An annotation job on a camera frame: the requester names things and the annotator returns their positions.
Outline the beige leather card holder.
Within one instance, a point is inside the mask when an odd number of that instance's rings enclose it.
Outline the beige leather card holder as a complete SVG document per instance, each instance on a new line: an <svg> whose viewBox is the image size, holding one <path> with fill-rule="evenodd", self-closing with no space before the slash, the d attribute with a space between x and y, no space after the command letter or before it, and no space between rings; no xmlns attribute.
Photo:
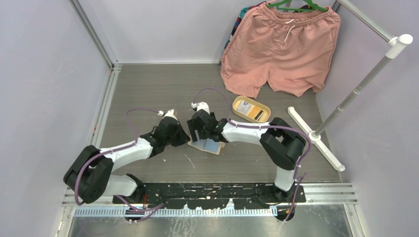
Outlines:
<svg viewBox="0 0 419 237"><path fill-rule="evenodd" d="M221 149L225 147L224 142L215 142L211 139L197 140L196 142L193 142L191 140L187 144L200 151L215 154L215 155L219 155Z"/></svg>

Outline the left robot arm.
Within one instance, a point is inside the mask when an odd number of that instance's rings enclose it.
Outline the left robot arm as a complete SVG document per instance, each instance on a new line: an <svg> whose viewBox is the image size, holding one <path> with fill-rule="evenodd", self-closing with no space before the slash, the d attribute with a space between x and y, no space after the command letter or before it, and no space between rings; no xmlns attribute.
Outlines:
<svg viewBox="0 0 419 237"><path fill-rule="evenodd" d="M164 117L152 131L136 140L112 148L94 145L82 149L63 177L75 192L77 200L86 204L100 197L112 197L114 203L137 204L144 201L144 184L132 174L113 175L113 171L138 160L152 158L171 145L182 146L190 141L180 122Z"/></svg>

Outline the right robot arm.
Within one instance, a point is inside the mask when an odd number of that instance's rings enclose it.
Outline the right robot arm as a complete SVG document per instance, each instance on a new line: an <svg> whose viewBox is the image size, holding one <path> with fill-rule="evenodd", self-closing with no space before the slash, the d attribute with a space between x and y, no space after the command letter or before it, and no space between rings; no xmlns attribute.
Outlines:
<svg viewBox="0 0 419 237"><path fill-rule="evenodd" d="M276 165L274 196L285 203L293 197L296 169L303 156L308 137L290 127L283 119L271 122L247 123L229 118L217 120L214 113L198 110L187 121L194 142L210 139L214 142L243 142L259 145Z"/></svg>

